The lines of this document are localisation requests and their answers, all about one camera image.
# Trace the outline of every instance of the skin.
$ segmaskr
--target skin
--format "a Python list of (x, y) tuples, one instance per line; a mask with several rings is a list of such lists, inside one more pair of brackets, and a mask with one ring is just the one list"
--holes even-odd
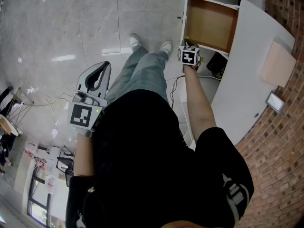
[[(216, 127), (213, 111), (200, 84), (196, 71), (184, 66), (187, 91), (187, 107), (195, 142), (203, 131)], [(90, 177), (94, 175), (92, 139), (78, 134), (74, 175)], [(162, 228), (205, 228), (186, 220), (168, 223)]]

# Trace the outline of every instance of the brick wall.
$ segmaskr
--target brick wall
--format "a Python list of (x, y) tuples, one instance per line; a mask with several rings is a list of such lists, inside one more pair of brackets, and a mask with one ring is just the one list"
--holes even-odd
[(238, 227), (294, 227), (304, 215), (304, 0), (266, 0), (265, 11), (294, 37), (295, 69), (277, 95), (280, 114), (267, 108), (237, 146), (255, 193)]

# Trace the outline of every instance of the black t-shirt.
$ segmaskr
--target black t-shirt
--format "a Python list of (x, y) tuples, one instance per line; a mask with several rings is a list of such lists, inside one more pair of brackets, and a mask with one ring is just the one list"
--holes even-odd
[(225, 132), (207, 129), (189, 149), (177, 116), (151, 91), (110, 104), (93, 146), (95, 176), (70, 180), (67, 228), (80, 221), (86, 228), (160, 228), (177, 220), (233, 227), (253, 194), (246, 163)]

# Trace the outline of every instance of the black shirt sleeve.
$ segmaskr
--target black shirt sleeve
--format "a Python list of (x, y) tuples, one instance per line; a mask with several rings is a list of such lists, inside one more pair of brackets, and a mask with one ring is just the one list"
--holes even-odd
[(88, 189), (93, 186), (89, 177), (71, 177), (66, 205), (66, 228), (75, 228), (83, 213)]
[(254, 186), (249, 169), (230, 139), (221, 128), (209, 128), (199, 137), (196, 159), (208, 170), (209, 200), (213, 220), (220, 227), (234, 227), (243, 216)]

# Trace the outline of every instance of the open drawer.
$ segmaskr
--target open drawer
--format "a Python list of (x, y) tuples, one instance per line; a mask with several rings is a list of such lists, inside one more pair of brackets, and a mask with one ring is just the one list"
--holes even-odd
[(238, 6), (212, 0), (185, 0), (182, 41), (189, 37), (200, 47), (228, 55), (238, 20)]

